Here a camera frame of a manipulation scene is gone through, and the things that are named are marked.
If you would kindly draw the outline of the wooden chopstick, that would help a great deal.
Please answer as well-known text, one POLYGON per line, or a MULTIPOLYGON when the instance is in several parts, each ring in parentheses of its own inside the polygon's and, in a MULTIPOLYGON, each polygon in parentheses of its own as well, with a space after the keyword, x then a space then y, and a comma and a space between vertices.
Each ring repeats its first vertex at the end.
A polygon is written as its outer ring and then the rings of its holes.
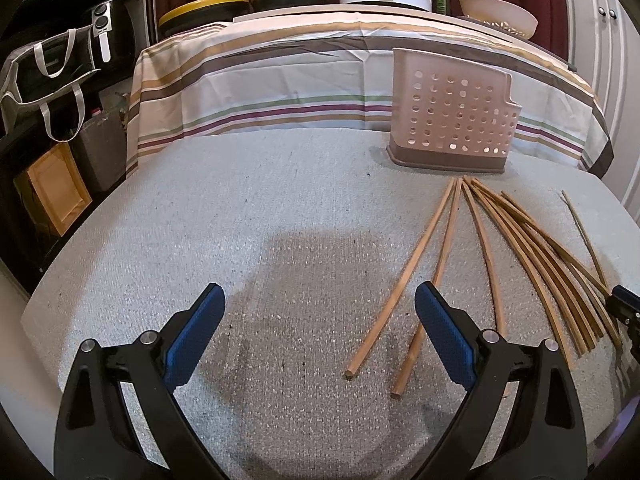
POLYGON ((589 252, 589 255, 591 257, 591 260, 593 262, 594 267, 596 268, 598 277, 600 278, 600 282, 602 283, 602 285, 604 286, 604 288, 609 291, 610 288, 608 287, 608 282, 606 281, 606 277, 602 268, 602 264, 600 263, 600 259, 597 255, 596 250, 594 249, 594 246, 592 244, 592 241, 590 240, 587 231, 584 227, 584 224, 582 223, 582 219, 579 218, 578 216, 578 212, 575 208, 575 206, 573 205, 572 201, 570 200, 570 198, 568 197, 568 194, 566 191, 562 190, 561 191, 561 195, 563 197, 564 202, 567 204, 568 209, 570 210, 570 214, 572 215, 574 222, 577 226, 578 232, 580 234, 580 236, 582 237, 582 240, 584 241, 586 248, 589 252))
MULTIPOLYGON (((497 195, 494 192, 491 192, 489 188, 486 188, 484 184, 480 183, 480 189, 487 192, 489 196, 494 198, 500 206, 503 206, 503 204, 498 201, 497 195)), ((508 214, 510 214, 510 211, 508 211, 505 206, 503 206, 503 208, 508 214)), ((562 280, 560 287, 564 292, 570 293, 570 306, 574 309, 574 313, 577 315, 577 323, 581 328, 585 328, 587 330, 588 335, 593 336, 594 348, 592 350, 594 350, 597 347, 598 342, 604 336, 604 329, 601 327, 597 315, 590 309, 590 305, 585 300, 584 295, 579 291, 577 284, 570 277, 570 272, 568 272, 567 268, 561 262, 561 259, 559 259, 549 247, 542 246, 541 240, 538 240, 532 231, 526 229, 526 226, 523 226, 522 222, 519 222, 518 219, 513 216, 512 218, 516 220, 525 229, 525 231, 533 237, 534 240, 536 240, 544 251, 544 254, 550 258, 553 269, 557 274, 559 274, 562 280)))
POLYGON ((464 193, 466 201, 468 202, 472 214, 472 219, 476 227, 477 236, 480 240, 480 250, 482 251, 484 263, 486 266, 492 306, 494 307, 496 332, 505 337, 506 316, 504 315, 504 307, 500 292, 498 275, 496 272, 494 256, 492 255, 487 232, 484 226, 484 222, 482 218, 480 218, 480 211, 476 206, 476 201, 474 200, 474 195, 471 191, 471 187, 465 181, 462 182, 462 191, 464 193))
POLYGON ((442 213, 444 212, 445 207, 449 202, 452 192, 454 192, 454 186, 456 185, 456 182, 457 178, 451 178, 449 180, 445 191, 442 193, 442 197, 440 198, 436 210, 432 215, 431 220, 427 223, 426 228, 422 236, 420 237, 420 240, 418 241, 418 244, 416 244, 416 247, 413 249, 409 260, 407 261, 405 267, 402 269, 395 287, 386 300, 386 303, 382 307, 380 314, 372 324, 370 330, 367 332, 367 335, 361 341, 358 350, 346 366, 344 377, 347 380, 354 379, 358 375, 364 361, 371 353, 373 347, 378 341, 378 337, 381 336, 382 331, 390 320, 390 317, 392 316, 398 304, 398 301, 400 300, 407 285, 409 284, 414 270, 416 270, 416 267, 420 262, 424 250, 427 248, 427 245, 435 232, 439 219, 442 218, 442 213))
POLYGON ((445 365, 449 376, 456 378, 468 364, 471 350, 462 337, 458 326, 449 315, 446 301, 439 295, 439 286, 445 274, 446 264, 450 254, 456 221, 459 210, 462 180, 454 180, 454 196, 452 196, 451 209, 447 222, 442 248, 440 248, 438 263, 434 278, 428 283, 420 285, 416 289, 416 314, 420 325, 411 341, 404 364, 400 369, 395 385, 390 394, 394 399, 399 399, 405 392, 408 381, 418 358, 422 342, 426 335, 430 336, 439 359, 445 365))
POLYGON ((509 222, 510 226, 512 226, 518 239, 527 244, 526 248, 529 257, 534 260, 538 275, 544 279, 544 286, 546 286, 546 291, 551 298, 552 309, 559 315, 561 330, 567 340, 570 354, 572 356, 576 354, 576 356, 580 358, 585 353, 588 353, 594 348, 593 336, 588 335, 587 330, 581 328, 577 323, 577 315, 570 306, 570 293, 564 292, 560 287, 562 280, 559 274, 553 269, 550 258, 544 254, 544 251, 536 240, 506 212, 503 206, 500 206, 487 192, 480 189, 479 180, 471 179, 471 183, 477 191, 482 192, 494 206, 498 207, 500 214, 503 214, 503 217, 509 222))
POLYGON ((579 266, 558 252, 548 237, 534 228, 534 220, 506 196, 491 191, 477 179, 468 179, 472 200, 477 200, 512 247, 534 285, 555 332, 564 323, 581 356, 617 330, 603 302, 579 266))
POLYGON ((622 338, 617 322, 612 315, 605 311, 604 300, 608 298, 610 290, 606 287, 605 279, 601 275, 595 276, 589 271, 573 254, 571 254, 560 242, 555 240, 547 232, 544 232, 537 222, 506 192, 501 193, 502 200, 510 204, 510 208, 517 210, 515 215, 521 220, 526 229, 532 231, 544 247, 549 247, 552 252, 564 262, 564 266, 574 273, 575 281, 582 286, 585 294, 589 298, 593 312, 600 320, 600 324, 605 329, 617 351, 622 350, 622 338))
POLYGON ((495 223, 502 236, 514 251, 516 258, 518 258, 518 261, 521 263, 521 266, 525 270, 529 281, 534 286, 540 302, 544 307, 544 312, 546 312, 554 339, 560 346, 560 350, 567 362, 568 368, 570 370, 574 370, 575 362, 570 354, 570 350, 568 350, 567 340, 562 333, 559 315, 557 315, 555 310, 552 309, 551 298, 546 291, 546 286, 544 286, 544 279, 538 275, 536 264, 534 263, 534 260, 529 257, 529 253, 526 248, 527 244, 518 239, 512 226, 510 226, 509 222, 506 221, 503 214, 500 214, 498 207, 494 206, 482 192, 477 191, 477 189, 474 188, 469 177, 464 177, 463 182, 470 188, 472 194, 480 201, 480 204, 483 206, 488 216, 495 223))

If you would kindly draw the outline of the pink perforated utensil basket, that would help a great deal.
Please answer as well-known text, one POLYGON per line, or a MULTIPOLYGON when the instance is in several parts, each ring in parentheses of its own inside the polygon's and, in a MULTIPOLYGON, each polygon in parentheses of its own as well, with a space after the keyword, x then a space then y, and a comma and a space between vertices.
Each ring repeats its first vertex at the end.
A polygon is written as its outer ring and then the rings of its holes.
POLYGON ((521 105, 512 76, 477 62, 397 48, 388 154, 400 166, 501 174, 521 105))

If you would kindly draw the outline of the white cabinet door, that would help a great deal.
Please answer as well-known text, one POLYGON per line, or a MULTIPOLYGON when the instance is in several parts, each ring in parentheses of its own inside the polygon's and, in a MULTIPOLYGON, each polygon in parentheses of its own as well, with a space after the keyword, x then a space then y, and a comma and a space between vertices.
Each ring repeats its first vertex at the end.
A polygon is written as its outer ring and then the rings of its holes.
POLYGON ((603 182, 639 217, 639 32, 620 0, 566 0, 568 54, 598 97, 614 159, 603 182))

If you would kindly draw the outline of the cream bowl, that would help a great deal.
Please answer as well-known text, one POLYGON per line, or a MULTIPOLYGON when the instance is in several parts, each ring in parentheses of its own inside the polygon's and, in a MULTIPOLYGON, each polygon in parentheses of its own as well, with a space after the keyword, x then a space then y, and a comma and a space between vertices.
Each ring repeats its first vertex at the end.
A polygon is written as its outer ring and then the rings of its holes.
POLYGON ((506 0, 459 0, 466 18, 529 40, 535 35, 538 20, 521 6, 506 0))

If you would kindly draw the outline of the striped tablecloth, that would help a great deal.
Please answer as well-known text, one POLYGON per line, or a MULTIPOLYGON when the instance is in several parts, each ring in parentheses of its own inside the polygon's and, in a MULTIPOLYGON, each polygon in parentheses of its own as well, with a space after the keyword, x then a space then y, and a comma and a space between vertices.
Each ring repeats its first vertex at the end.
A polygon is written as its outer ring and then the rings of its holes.
POLYGON ((385 131, 397 48, 505 70, 522 109, 519 152, 596 176, 610 168, 613 144, 596 92, 566 61, 463 18, 338 4, 209 24, 143 50, 132 78, 126 168, 189 136, 385 131))

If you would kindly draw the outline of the black shelf unit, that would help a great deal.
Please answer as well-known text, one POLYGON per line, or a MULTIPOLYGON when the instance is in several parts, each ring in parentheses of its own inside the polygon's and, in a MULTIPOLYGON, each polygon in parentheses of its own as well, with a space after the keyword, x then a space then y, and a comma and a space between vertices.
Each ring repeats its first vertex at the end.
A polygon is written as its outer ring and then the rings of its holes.
MULTIPOLYGON (((92 9, 108 0, 22 0, 2 14, 1 68, 14 50, 90 26, 92 9)), ((81 85, 86 116, 80 133, 67 144, 92 198, 91 205, 61 238, 38 232, 18 200, 13 179, 56 142, 48 138, 42 118, 22 117, 12 133, 4 131, 1 117, 1 261, 26 292, 33 292, 64 244, 125 175, 126 136, 122 111, 126 83, 144 37, 145 0, 122 0, 128 12, 128 41, 120 61, 98 66, 99 71, 81 85)), ((96 61, 96 50, 92 46, 96 61)), ((66 136, 77 125, 71 96, 51 103, 53 134, 66 136)))

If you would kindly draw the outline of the black white appliance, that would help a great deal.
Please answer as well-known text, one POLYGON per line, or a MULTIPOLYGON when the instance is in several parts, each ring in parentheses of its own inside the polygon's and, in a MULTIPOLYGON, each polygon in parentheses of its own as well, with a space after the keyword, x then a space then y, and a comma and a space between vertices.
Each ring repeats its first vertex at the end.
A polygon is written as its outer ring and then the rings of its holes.
POLYGON ((120 61, 128 41, 128 12, 122 0, 108 0, 91 11, 92 45, 99 66, 120 61))

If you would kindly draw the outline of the yellow rimmed black container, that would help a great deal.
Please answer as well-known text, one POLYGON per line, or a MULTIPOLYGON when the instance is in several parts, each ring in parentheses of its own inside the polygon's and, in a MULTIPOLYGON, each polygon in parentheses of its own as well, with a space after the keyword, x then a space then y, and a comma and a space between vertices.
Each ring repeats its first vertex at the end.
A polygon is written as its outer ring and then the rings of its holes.
POLYGON ((158 22, 160 38, 216 22, 232 22, 250 13, 250 0, 195 0, 165 13, 158 22))

